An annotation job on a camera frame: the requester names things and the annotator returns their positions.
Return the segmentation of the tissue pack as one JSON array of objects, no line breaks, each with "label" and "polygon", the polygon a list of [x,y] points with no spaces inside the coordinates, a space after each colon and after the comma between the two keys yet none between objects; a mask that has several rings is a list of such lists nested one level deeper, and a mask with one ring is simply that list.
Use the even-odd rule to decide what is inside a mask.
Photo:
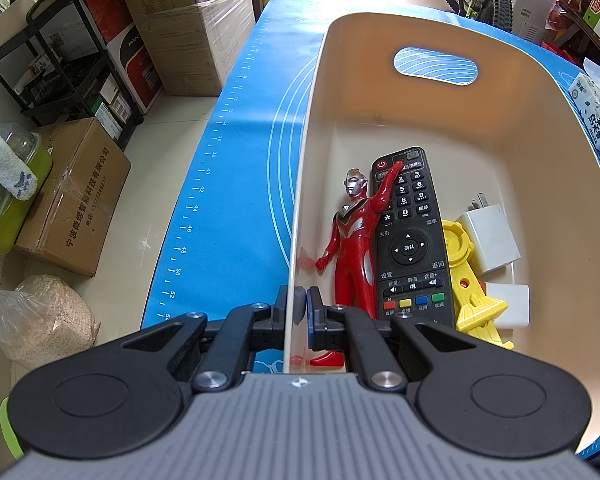
[{"label": "tissue pack", "polygon": [[570,84],[568,93],[600,151],[600,66],[586,58],[583,69]]}]

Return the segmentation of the floor cardboard box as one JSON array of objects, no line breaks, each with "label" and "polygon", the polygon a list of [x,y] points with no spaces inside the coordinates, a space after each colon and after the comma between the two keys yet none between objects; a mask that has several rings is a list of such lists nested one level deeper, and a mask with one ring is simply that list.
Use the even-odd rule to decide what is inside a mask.
[{"label": "floor cardboard box", "polygon": [[40,135],[53,166],[15,248],[91,278],[131,162],[96,118],[44,127]]}]

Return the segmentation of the bag of grain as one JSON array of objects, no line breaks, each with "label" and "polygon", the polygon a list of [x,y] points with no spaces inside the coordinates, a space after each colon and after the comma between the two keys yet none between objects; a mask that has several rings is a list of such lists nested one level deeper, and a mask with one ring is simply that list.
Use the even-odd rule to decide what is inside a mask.
[{"label": "bag of grain", "polygon": [[92,348],[98,331],[91,308],[56,275],[30,275],[0,290],[0,347],[26,370]]}]

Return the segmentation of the black metal shelf rack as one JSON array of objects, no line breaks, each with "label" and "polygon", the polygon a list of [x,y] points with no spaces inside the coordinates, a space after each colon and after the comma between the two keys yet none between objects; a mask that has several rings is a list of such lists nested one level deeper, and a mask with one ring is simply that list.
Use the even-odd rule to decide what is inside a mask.
[{"label": "black metal shelf rack", "polygon": [[17,0],[0,15],[0,84],[38,127],[95,118],[126,148],[143,122],[81,0]]}]

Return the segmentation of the beige plastic storage bin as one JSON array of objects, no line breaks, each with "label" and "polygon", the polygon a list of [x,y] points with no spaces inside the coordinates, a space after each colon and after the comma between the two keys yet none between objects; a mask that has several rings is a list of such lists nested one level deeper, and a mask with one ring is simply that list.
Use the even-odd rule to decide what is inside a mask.
[{"label": "beige plastic storage bin", "polygon": [[600,435],[600,153],[568,92],[578,69],[516,37],[428,18],[355,13],[329,26],[300,148],[289,283],[332,298],[313,263],[351,168],[419,146],[443,218],[499,204],[520,258],[492,280],[525,284],[519,352],[580,379]]}]

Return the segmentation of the red ultraman figure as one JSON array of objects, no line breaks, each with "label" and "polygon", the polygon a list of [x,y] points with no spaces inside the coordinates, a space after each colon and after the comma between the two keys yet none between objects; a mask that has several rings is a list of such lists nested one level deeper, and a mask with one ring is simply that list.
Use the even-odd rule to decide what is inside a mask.
[{"label": "red ultraman figure", "polygon": [[367,178],[358,168],[347,172],[343,181],[349,201],[332,217],[332,235],[323,255],[315,263],[317,271],[337,258],[334,275],[335,304],[356,307],[372,320],[376,314],[375,257],[372,238],[381,215],[387,209],[393,183],[404,166],[396,162],[382,179],[378,191],[367,196]]}]

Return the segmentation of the black remote control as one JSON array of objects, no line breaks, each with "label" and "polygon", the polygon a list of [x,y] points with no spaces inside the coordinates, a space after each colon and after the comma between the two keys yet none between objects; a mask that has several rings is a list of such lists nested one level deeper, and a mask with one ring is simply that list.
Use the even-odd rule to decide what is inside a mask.
[{"label": "black remote control", "polygon": [[376,316],[416,315],[453,328],[448,256],[426,153],[412,146],[376,159],[370,170],[373,192],[395,162],[403,168],[375,232]]}]

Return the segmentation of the yellow toy wrench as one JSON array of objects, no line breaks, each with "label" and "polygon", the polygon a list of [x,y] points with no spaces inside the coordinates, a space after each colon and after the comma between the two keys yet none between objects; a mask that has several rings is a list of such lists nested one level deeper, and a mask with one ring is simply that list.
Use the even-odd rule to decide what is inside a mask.
[{"label": "yellow toy wrench", "polygon": [[495,327],[495,320],[508,307],[507,302],[488,296],[469,264],[475,251],[474,243],[460,222],[443,220],[442,230],[450,269],[456,330],[513,350],[514,344],[504,341]]}]

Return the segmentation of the white charger large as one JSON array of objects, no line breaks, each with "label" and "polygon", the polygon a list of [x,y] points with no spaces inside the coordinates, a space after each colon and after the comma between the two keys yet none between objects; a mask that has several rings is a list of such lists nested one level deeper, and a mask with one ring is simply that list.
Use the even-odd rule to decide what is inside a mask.
[{"label": "white charger large", "polygon": [[478,276],[505,268],[521,257],[501,205],[490,205],[483,193],[471,200],[468,211],[456,221],[474,244],[469,262]]}]

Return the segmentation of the large stacked cardboard box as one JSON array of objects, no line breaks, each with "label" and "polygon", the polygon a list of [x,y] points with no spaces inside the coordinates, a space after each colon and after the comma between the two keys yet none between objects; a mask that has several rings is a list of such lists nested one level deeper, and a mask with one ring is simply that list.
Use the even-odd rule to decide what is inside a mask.
[{"label": "large stacked cardboard box", "polygon": [[252,0],[125,0],[171,96],[218,96],[253,29]]}]

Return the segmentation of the blue silicone baking mat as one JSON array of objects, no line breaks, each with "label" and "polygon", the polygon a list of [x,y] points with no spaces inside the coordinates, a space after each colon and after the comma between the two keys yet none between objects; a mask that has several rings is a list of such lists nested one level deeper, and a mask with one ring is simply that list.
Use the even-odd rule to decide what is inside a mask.
[{"label": "blue silicone baking mat", "polygon": [[271,2],[242,48],[190,164],[145,325],[190,310],[218,320],[241,304],[273,300],[289,283],[300,148],[318,56],[332,22],[355,13],[428,18],[509,35],[407,3]]}]

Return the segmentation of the green lidded container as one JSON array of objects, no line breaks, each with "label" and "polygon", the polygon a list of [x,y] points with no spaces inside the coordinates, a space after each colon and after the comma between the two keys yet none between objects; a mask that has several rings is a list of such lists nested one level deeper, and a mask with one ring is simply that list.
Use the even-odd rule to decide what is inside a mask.
[{"label": "green lidded container", "polygon": [[52,166],[39,133],[18,122],[0,122],[0,255],[14,247]]}]

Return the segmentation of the white charger small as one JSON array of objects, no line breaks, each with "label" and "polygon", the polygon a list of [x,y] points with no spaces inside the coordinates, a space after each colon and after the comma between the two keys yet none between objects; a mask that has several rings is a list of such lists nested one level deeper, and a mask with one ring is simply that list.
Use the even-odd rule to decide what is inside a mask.
[{"label": "white charger small", "polygon": [[527,327],[530,322],[530,294],[528,285],[485,282],[486,294],[504,300],[506,310],[495,320],[499,330]]}]

